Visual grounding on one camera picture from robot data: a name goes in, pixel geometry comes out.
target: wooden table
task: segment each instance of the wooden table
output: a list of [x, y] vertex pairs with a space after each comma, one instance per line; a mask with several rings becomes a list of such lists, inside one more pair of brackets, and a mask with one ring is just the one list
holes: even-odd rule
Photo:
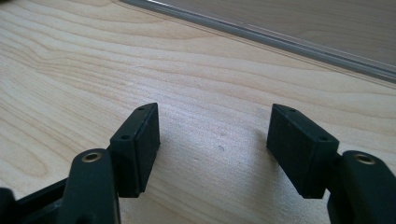
[[396, 173], [396, 86], [109, 0], [0, 3], [0, 186], [68, 175], [138, 106], [162, 145], [123, 223], [329, 223], [269, 154], [273, 103], [305, 113]]

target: glass panel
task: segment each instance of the glass panel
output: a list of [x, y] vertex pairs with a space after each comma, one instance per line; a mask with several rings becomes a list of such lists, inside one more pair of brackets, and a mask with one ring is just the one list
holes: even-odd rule
[[394, 0], [123, 0], [396, 82]]

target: light wooden surface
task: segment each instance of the light wooden surface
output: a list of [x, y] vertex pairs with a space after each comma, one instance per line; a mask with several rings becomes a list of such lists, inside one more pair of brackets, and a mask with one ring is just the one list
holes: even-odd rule
[[265, 148], [273, 103], [396, 173], [396, 90], [107, 0], [0, 3], [0, 186], [20, 198], [157, 102], [162, 145], [123, 223], [329, 223]]
[[394, 0], [157, 0], [396, 73]]

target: screw hole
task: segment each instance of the screw hole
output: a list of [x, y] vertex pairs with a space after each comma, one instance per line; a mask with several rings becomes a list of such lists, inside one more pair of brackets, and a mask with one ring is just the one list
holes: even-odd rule
[[99, 153], [99, 152], [93, 152], [93, 153], [90, 153], [90, 154], [84, 156], [84, 157], [82, 158], [82, 161], [84, 161], [84, 162], [98, 161], [99, 159], [101, 159], [101, 157], [102, 157], [102, 154], [101, 154], [101, 153]]
[[367, 165], [374, 165], [375, 160], [369, 156], [363, 155], [363, 154], [356, 154], [355, 158], [357, 161], [367, 164]]
[[327, 142], [327, 141], [329, 141], [329, 138], [327, 138], [327, 137], [325, 137], [325, 136], [320, 136], [320, 137], [319, 137], [319, 140], [320, 140], [320, 141]]

